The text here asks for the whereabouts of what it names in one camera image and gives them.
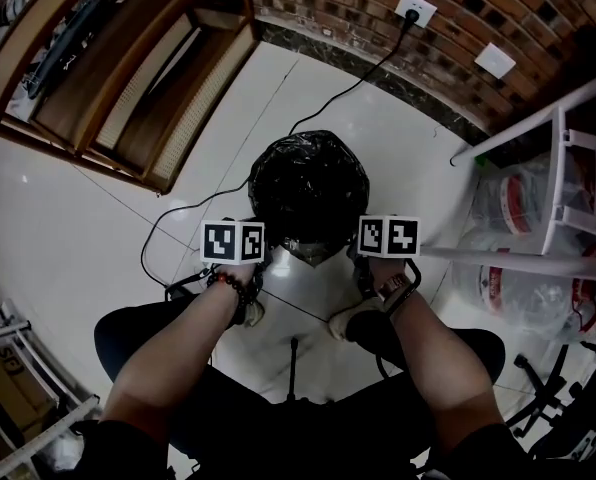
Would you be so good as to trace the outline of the person's left white shoe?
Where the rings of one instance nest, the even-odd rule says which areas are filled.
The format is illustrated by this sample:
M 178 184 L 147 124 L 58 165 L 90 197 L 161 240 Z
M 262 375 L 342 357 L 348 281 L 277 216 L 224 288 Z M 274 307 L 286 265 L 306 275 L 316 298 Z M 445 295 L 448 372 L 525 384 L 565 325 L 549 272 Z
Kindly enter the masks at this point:
M 245 307 L 242 326 L 247 328 L 255 327 L 265 315 L 264 305 L 257 299 Z

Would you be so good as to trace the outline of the person's white shoe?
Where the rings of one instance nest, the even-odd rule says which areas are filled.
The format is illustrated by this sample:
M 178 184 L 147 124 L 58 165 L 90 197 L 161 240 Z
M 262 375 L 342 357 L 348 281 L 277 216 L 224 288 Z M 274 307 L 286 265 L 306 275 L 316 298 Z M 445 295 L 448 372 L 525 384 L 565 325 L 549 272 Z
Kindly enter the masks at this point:
M 349 341 L 348 328 L 354 317 L 365 315 L 366 313 L 373 315 L 374 313 L 382 314 L 383 312 L 383 301 L 379 297 L 374 296 L 333 314 L 329 318 L 327 326 L 334 339 L 339 341 Z
M 242 326 L 247 328 L 255 327 L 265 315 L 264 305 L 257 299 L 245 307 Z

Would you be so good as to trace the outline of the white metal rack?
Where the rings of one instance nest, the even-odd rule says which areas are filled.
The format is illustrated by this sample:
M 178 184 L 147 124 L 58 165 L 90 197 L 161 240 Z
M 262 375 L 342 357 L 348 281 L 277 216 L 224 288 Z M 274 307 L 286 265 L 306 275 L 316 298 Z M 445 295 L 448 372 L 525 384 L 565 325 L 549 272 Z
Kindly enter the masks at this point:
M 65 480 L 80 460 L 83 433 L 100 412 L 100 398 L 80 386 L 48 353 L 13 302 L 0 305 L 0 347 L 10 346 L 55 400 L 50 424 L 16 447 L 0 426 L 0 480 Z
M 479 252 L 469 249 L 422 246 L 420 254 L 462 264 L 596 281 L 596 259 L 557 256 L 549 253 L 557 227 L 571 228 L 596 237 L 596 135 L 566 127 L 566 113 L 594 98 L 596 98 L 596 78 L 472 149 L 455 155 L 450 160 L 453 166 L 458 166 L 546 123 L 551 126 L 549 172 L 546 194 L 543 198 L 544 206 L 529 253 Z M 570 147 L 586 149 L 594 154 L 595 192 L 591 212 L 574 209 L 562 202 L 565 156 L 566 150 Z

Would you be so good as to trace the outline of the wooden shelf rack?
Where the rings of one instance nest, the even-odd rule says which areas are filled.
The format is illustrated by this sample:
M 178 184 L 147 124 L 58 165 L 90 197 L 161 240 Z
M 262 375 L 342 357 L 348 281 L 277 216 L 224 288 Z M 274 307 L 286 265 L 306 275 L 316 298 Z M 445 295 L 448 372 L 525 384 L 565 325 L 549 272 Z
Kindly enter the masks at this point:
M 169 193 L 258 37 L 251 0 L 107 0 L 35 98 L 25 82 L 86 0 L 30 0 L 0 26 L 0 138 Z

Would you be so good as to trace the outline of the person's left forearm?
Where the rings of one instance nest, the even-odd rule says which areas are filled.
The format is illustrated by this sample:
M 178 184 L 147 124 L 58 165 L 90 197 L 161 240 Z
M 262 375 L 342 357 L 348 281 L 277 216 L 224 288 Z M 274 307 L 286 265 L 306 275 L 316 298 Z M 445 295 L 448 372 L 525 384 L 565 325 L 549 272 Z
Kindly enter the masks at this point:
M 132 354 L 114 381 L 101 420 L 128 424 L 165 447 L 174 415 L 192 393 L 236 313 L 238 287 L 255 266 L 226 265 L 218 280 Z

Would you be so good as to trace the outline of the clear plastic bag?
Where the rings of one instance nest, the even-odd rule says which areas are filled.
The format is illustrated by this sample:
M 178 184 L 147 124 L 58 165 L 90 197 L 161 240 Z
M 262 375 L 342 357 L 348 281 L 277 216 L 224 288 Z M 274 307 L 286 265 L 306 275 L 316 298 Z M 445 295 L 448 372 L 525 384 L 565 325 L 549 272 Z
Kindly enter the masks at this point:
M 575 232 L 557 231 L 550 253 L 596 258 L 596 241 Z M 459 248 L 501 253 L 533 252 L 531 234 L 513 235 L 474 228 L 459 242 Z M 452 281 L 461 296 L 508 324 L 546 339 L 584 339 L 573 328 L 572 282 L 575 278 L 526 273 L 501 267 L 454 262 Z
M 541 221 L 549 169 L 549 159 L 536 159 L 483 176 L 472 209 L 476 225 L 513 235 L 535 231 Z

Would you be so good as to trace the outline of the black office chair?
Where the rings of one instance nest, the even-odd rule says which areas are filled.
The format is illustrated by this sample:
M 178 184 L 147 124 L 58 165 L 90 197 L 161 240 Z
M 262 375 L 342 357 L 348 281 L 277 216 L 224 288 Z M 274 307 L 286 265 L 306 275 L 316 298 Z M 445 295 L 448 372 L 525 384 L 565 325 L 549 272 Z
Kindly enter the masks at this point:
M 533 460 L 569 461 L 577 465 L 579 475 L 571 480 L 596 480 L 596 368 L 587 382 L 570 386 L 572 401 L 564 404 L 559 392 L 566 386 L 561 376 L 569 346 L 563 345 L 546 381 L 542 381 L 528 359 L 519 354 L 514 365 L 523 370 L 534 388 L 533 400 L 506 421 L 513 435 L 527 436 L 540 420 L 551 430 L 530 448 Z

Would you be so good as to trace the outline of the black tripod stand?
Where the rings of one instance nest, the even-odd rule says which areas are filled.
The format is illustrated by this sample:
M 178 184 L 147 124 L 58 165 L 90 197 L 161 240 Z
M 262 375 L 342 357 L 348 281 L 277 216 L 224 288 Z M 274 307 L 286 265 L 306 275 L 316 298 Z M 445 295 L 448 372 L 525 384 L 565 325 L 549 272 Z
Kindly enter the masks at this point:
M 298 352 L 299 340 L 297 337 L 292 337 L 290 340 L 291 358 L 290 358 L 290 371 L 289 371 L 289 388 L 286 397 L 287 402 L 293 402 L 296 400 L 295 395 L 295 378 L 296 378 L 296 364 L 297 364 L 297 352 Z

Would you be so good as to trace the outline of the person's right white shoe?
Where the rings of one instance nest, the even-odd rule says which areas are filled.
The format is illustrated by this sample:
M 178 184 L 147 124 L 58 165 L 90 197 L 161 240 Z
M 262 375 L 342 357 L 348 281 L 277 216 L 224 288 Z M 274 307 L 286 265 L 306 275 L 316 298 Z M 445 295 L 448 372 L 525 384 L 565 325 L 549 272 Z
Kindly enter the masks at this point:
M 365 315 L 366 313 L 373 315 L 374 313 L 382 314 L 383 312 L 383 301 L 379 297 L 374 296 L 333 314 L 329 318 L 327 326 L 334 339 L 339 341 L 349 341 L 348 328 L 354 317 Z

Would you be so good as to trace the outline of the metal wristwatch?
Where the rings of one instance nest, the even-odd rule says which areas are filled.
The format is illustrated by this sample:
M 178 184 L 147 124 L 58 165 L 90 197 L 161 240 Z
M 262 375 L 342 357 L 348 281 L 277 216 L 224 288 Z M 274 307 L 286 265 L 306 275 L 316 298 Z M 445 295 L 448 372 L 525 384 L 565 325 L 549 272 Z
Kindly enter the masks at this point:
M 386 302 L 394 295 L 401 294 L 410 285 L 411 282 L 407 276 L 403 273 L 398 273 L 388 278 L 377 290 L 377 294 Z

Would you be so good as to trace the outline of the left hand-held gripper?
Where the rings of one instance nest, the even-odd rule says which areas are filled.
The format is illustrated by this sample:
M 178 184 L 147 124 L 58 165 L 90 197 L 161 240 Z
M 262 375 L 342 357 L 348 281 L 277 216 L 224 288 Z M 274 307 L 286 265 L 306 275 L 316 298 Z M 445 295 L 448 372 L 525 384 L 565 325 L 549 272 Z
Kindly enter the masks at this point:
M 202 220 L 200 259 L 204 263 L 247 265 L 265 257 L 265 225 L 256 221 Z

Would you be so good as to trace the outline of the white wall socket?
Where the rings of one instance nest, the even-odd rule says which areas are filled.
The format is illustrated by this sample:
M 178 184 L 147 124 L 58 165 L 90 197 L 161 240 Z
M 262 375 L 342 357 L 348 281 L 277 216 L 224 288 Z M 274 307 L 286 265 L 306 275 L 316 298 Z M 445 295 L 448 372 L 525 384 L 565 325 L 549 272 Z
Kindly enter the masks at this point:
M 395 8 L 395 13 L 403 18 L 409 11 L 415 11 L 418 18 L 415 24 L 425 28 L 437 11 L 437 7 L 425 0 L 400 0 Z

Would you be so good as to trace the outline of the silver metal trash bin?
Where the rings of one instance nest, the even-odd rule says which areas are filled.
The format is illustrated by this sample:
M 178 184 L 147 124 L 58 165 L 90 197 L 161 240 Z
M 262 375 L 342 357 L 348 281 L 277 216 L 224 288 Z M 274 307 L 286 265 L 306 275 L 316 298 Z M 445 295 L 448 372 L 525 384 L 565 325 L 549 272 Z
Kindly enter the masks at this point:
M 344 249 L 316 267 L 282 247 L 264 274 L 264 289 L 322 320 L 362 299 L 353 277 L 354 265 Z

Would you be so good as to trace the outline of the black garbage bag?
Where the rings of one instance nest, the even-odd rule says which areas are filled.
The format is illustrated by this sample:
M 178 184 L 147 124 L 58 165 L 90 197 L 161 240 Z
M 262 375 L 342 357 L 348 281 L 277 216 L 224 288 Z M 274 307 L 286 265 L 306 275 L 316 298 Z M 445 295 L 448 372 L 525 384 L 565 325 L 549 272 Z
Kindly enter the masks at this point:
M 369 178 L 353 151 L 333 132 L 294 133 L 252 164 L 248 197 L 267 241 L 311 267 L 339 253 L 366 213 Z

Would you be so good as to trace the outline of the blank white wall plate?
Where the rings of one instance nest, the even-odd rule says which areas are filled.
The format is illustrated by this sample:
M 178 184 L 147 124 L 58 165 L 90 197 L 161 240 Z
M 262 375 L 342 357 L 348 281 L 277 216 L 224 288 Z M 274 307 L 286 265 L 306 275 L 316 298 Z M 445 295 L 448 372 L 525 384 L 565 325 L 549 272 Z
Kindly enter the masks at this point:
M 516 61 L 495 44 L 489 43 L 475 58 L 475 64 L 496 79 L 501 79 L 516 66 Z

